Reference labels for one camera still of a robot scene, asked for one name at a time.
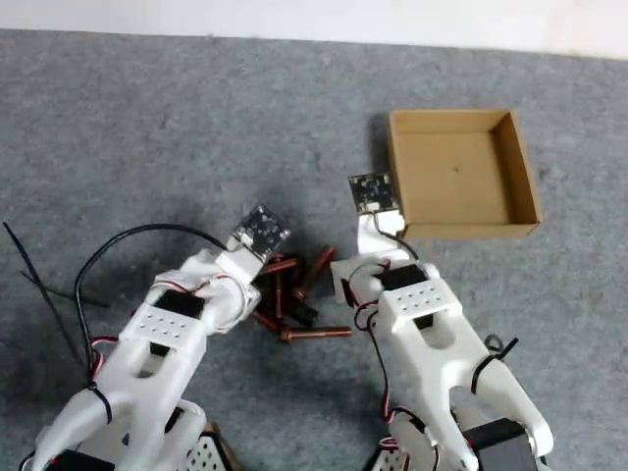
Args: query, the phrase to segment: circuit board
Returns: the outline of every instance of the circuit board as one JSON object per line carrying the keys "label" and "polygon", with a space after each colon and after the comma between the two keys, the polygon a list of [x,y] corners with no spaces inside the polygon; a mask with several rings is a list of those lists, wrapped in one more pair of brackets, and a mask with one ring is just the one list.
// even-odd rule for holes
{"label": "circuit board", "polygon": [[358,175],[349,178],[349,184],[358,214],[398,209],[389,174]]}
{"label": "circuit board", "polygon": [[263,205],[253,209],[233,233],[239,243],[264,263],[289,235],[290,230]]}

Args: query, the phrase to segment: black cable tie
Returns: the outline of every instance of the black cable tie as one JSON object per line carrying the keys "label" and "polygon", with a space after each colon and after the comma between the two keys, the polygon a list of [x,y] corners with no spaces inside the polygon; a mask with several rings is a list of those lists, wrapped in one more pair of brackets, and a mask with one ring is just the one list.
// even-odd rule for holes
{"label": "black cable tie", "polygon": [[491,354],[485,357],[480,364],[477,366],[475,371],[473,372],[473,378],[471,379],[471,393],[475,394],[478,389],[478,380],[480,379],[480,374],[484,371],[484,369],[489,366],[489,364],[493,360],[503,360],[503,358],[510,353],[510,350],[514,348],[516,344],[519,343],[519,339],[515,337],[510,343],[499,353]]}
{"label": "black cable tie", "polygon": [[107,413],[107,424],[111,424],[111,421],[114,420],[113,414],[111,413],[111,404],[105,394],[102,393],[100,389],[98,389],[98,385],[96,385],[95,381],[92,381],[87,385],[87,388],[92,391],[96,396],[102,401],[105,406],[105,412]]}

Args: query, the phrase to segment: gray carpet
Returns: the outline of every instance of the gray carpet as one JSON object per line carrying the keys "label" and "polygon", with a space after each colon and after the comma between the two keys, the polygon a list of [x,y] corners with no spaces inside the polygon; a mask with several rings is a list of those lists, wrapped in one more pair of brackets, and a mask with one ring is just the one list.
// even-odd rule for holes
{"label": "gray carpet", "polygon": [[[0,208],[51,285],[138,223],[225,238],[258,201],[313,253],[354,250],[346,176],[386,167],[394,108],[512,107],[546,221],[529,238],[417,244],[481,335],[521,338],[507,363],[555,434],[556,470],[628,459],[628,63],[508,52],[288,41],[0,31]],[[152,276],[199,247],[143,235],[86,293],[115,334]],[[6,236],[0,256],[0,454],[14,469],[80,384]],[[319,293],[329,324],[346,308]],[[75,325],[72,306],[60,302]],[[392,353],[384,345],[389,363]],[[393,396],[409,401],[392,366]],[[209,340],[186,397],[247,469],[358,470],[386,431],[371,344],[285,347],[253,322]]]}

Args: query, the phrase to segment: screw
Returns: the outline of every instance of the screw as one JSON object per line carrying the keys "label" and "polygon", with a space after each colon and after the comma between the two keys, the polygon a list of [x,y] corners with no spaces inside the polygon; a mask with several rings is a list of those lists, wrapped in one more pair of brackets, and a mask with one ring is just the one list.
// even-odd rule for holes
{"label": "screw", "polygon": [[283,270],[295,267],[297,264],[298,260],[296,258],[289,258],[288,260],[273,262],[262,268],[259,272],[259,275],[270,275],[271,273],[282,272]]}
{"label": "screw", "polygon": [[332,337],[349,337],[351,329],[349,327],[322,327],[319,329],[292,329],[284,327],[281,329],[281,339],[285,343],[294,340],[307,339],[327,339]]}
{"label": "screw", "polygon": [[[275,256],[275,260],[278,262],[281,262],[283,258],[283,254]],[[275,274],[275,319],[280,321],[282,317],[284,317],[284,307],[282,306],[282,272],[277,272]]]}
{"label": "screw", "polygon": [[278,334],[282,329],[282,326],[279,323],[275,322],[273,319],[270,319],[268,316],[265,316],[259,311],[253,311],[251,316],[253,316],[253,318],[257,322],[266,327],[266,329],[271,331],[273,334]]}
{"label": "screw", "polygon": [[312,268],[310,268],[305,274],[301,286],[294,288],[292,291],[294,297],[299,300],[303,300],[307,297],[309,291],[314,288],[314,284],[323,273],[323,270],[325,270],[332,262],[332,258],[334,258],[335,254],[336,249],[331,245],[323,249],[318,258],[314,261]]}

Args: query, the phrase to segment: open cardboard tray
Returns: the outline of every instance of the open cardboard tray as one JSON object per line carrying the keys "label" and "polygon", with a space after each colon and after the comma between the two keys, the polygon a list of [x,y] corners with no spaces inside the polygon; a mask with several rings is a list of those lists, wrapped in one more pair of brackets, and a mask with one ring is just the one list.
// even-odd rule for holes
{"label": "open cardboard tray", "polygon": [[393,111],[390,131],[405,239],[523,237],[541,222],[511,111]]}

